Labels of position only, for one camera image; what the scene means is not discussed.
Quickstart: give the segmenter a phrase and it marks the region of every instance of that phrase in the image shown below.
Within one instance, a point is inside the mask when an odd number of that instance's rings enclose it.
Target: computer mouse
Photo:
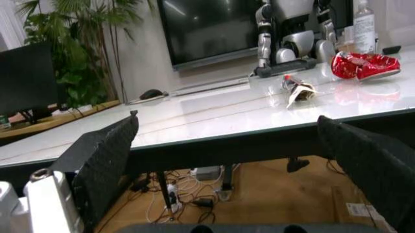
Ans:
[[[144,94],[140,96],[140,100],[148,100],[148,99],[151,99],[157,96],[162,96],[162,95],[163,95],[163,92],[156,90],[156,89],[151,89],[151,90],[144,92]]]

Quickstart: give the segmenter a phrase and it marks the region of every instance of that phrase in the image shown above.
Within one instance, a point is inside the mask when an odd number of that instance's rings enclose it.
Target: television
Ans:
[[[353,1],[332,0],[337,29],[353,25]],[[257,54],[259,0],[158,0],[174,70]],[[315,11],[307,30],[319,32]]]
[[[0,115],[58,102],[51,49],[39,43],[0,52]]]

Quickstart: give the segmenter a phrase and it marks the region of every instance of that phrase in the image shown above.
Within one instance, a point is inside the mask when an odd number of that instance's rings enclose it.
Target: water bottle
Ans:
[[[368,0],[359,0],[358,12],[354,15],[354,42],[356,52],[375,53],[375,13]]]

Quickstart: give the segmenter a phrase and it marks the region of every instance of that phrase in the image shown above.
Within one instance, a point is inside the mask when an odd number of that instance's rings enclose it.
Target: white power adapter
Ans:
[[[183,207],[183,204],[179,200],[178,192],[179,188],[176,184],[168,184],[167,191],[169,193],[170,204],[172,205],[172,212],[175,214]]]

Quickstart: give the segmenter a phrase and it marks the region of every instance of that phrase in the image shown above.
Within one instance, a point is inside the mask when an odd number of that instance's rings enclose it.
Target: red chip bag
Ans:
[[[339,52],[331,62],[331,70],[343,79],[364,80],[399,73],[400,63],[396,58],[381,54]]]

